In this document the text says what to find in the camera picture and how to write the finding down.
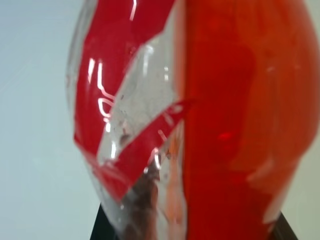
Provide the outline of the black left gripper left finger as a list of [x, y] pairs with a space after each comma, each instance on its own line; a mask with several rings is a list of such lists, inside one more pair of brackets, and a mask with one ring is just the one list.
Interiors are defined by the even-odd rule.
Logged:
[[91, 240], [117, 240], [118, 237], [112, 225], [110, 224], [102, 205], [99, 205], [93, 229]]

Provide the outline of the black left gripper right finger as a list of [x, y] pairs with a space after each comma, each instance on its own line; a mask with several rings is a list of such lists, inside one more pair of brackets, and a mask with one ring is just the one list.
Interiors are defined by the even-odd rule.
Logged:
[[282, 212], [272, 230], [272, 240], [298, 240]]

